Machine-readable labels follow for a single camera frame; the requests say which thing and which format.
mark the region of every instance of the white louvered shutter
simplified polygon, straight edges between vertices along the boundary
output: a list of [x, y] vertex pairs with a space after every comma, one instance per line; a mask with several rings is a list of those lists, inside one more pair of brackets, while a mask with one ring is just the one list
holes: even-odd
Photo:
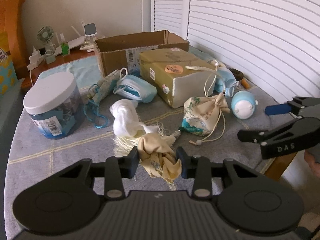
[[188, 40], [278, 102], [320, 96], [320, 0], [190, 0]]
[[182, 4], [183, 0], [154, 0], [153, 29], [168, 30], [181, 36]]

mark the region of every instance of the blue face mask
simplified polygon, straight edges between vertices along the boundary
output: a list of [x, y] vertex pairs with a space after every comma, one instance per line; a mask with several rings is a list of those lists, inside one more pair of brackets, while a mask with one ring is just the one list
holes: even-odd
[[230, 70], [225, 67], [218, 67], [217, 70], [220, 76], [217, 76], [214, 90], [221, 93], [223, 92], [224, 85], [226, 86], [225, 97], [233, 97], [235, 87], [239, 84], [239, 81], [235, 79], [235, 76]]
[[151, 102], [157, 94], [157, 89], [141, 78], [128, 75], [127, 69], [125, 70], [126, 75], [117, 82], [113, 93], [142, 103]]

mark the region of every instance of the blue toy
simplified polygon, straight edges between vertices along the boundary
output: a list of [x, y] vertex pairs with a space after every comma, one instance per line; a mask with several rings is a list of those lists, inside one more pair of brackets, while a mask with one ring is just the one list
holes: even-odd
[[233, 114], [239, 119], [250, 118], [256, 110], [258, 101], [254, 95], [248, 91], [239, 91], [234, 95], [231, 101]]

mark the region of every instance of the beige cloth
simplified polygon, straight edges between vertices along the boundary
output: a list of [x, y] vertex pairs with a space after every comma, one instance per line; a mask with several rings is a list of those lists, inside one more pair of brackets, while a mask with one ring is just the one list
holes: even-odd
[[172, 183], [181, 174], [181, 160], [157, 133], [143, 135], [138, 142], [141, 165], [152, 178], [161, 177]]
[[181, 126], [185, 131], [206, 136], [216, 128], [220, 110], [230, 112], [223, 93], [213, 97], [191, 97], [184, 103]]

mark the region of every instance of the small desk fan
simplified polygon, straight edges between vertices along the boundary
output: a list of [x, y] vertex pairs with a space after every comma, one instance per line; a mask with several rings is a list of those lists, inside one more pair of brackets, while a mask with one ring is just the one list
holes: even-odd
[[50, 26], [43, 26], [38, 30], [37, 39], [44, 44], [47, 64], [56, 60], [54, 56], [55, 45], [52, 44], [53, 29]]
[[51, 42], [53, 33], [53, 29], [50, 26], [43, 26], [38, 30], [37, 39], [44, 44], [46, 51], [53, 49], [53, 44]]

